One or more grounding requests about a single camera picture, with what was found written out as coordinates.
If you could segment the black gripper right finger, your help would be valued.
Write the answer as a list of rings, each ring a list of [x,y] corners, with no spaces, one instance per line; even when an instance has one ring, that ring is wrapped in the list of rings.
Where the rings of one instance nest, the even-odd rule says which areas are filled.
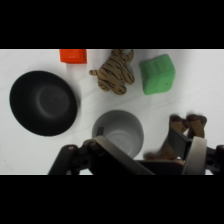
[[[165,159],[138,163],[156,175],[204,175],[207,170],[213,175],[224,175],[224,145],[212,149],[206,139],[189,139],[174,128],[169,129],[168,143],[184,161],[183,165]]]

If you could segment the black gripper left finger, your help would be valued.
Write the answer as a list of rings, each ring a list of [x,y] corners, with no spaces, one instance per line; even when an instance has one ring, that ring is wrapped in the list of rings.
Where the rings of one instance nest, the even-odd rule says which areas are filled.
[[[86,140],[81,147],[65,145],[53,162],[49,175],[79,175],[88,169],[94,175],[153,175],[103,136]]]

